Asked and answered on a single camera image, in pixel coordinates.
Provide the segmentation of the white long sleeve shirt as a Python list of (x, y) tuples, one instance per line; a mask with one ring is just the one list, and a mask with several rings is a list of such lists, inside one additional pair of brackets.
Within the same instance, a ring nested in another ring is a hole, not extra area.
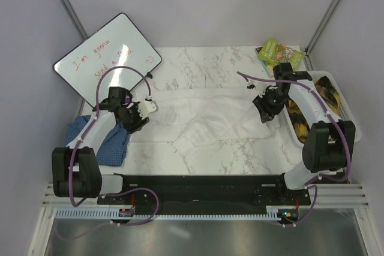
[(170, 143), (188, 158), (217, 141), (264, 139), (280, 120), (263, 123), (247, 88), (200, 88), (155, 91), (158, 110), (135, 132), (132, 143)]

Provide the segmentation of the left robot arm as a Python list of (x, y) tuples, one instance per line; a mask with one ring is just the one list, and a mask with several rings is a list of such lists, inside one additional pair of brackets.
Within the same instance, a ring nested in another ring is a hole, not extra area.
[(103, 177), (97, 153), (112, 129), (120, 125), (124, 132), (140, 131), (157, 111), (152, 97), (132, 101), (126, 88), (110, 87), (107, 98), (93, 109), (90, 120), (64, 147), (52, 152), (53, 192), (57, 197), (96, 198), (102, 191)]

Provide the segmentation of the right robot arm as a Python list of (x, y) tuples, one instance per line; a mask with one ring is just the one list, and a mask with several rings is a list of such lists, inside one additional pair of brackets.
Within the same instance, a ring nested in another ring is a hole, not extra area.
[(263, 123), (273, 120), (292, 100), (310, 128), (302, 148), (302, 159), (283, 175), (285, 183), (275, 188), (276, 200), (289, 204), (296, 190), (317, 179), (345, 181), (350, 173), (356, 127), (334, 113), (316, 90), (306, 71), (293, 71), (289, 63), (273, 69), (274, 79), (261, 96), (253, 100)]

